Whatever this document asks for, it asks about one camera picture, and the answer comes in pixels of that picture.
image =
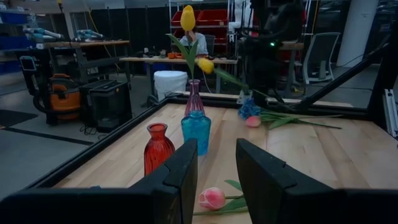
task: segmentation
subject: orange vacuum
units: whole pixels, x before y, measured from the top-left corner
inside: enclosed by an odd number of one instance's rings
[[[56,112],[76,111],[76,113],[57,115],[57,118],[62,120],[79,118],[79,85],[66,74],[54,74],[50,78],[50,84],[52,86],[52,91],[50,92],[52,109]]]

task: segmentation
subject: pillar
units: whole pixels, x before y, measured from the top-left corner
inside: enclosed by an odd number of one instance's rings
[[[379,0],[351,0],[337,66],[353,67],[362,61],[358,56],[365,52],[378,4]]]

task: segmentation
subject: flower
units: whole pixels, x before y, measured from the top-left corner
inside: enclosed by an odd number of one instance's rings
[[[261,119],[259,116],[251,116],[248,119],[246,119],[246,126],[249,126],[251,128],[257,128],[261,124]]]
[[[208,208],[210,210],[218,210],[222,208],[225,204],[224,192],[217,188],[212,187],[206,189],[199,195],[199,205],[203,208]]]
[[[202,69],[206,74],[213,73],[214,63],[211,60],[208,60],[206,58],[199,58],[196,62],[200,69]]]
[[[195,14],[191,6],[186,6],[182,11],[180,23],[185,31],[190,31],[195,27]]]

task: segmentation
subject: yellow tulip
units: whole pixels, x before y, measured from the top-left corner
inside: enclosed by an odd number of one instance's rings
[[[187,6],[184,7],[183,11],[192,11],[193,12],[193,8],[192,8],[192,6],[187,5]]]
[[[181,26],[185,31],[190,31],[195,27],[195,15],[193,11],[183,11],[181,15]]]
[[[214,63],[211,60],[208,60],[206,58],[199,58],[196,59],[196,62],[200,69],[202,69],[206,74],[213,73]]]

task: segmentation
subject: red glass vase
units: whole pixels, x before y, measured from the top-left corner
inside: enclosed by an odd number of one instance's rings
[[[163,123],[151,124],[147,127],[150,140],[144,151],[144,173],[150,174],[166,161],[175,151],[171,140],[166,137],[167,125]]]

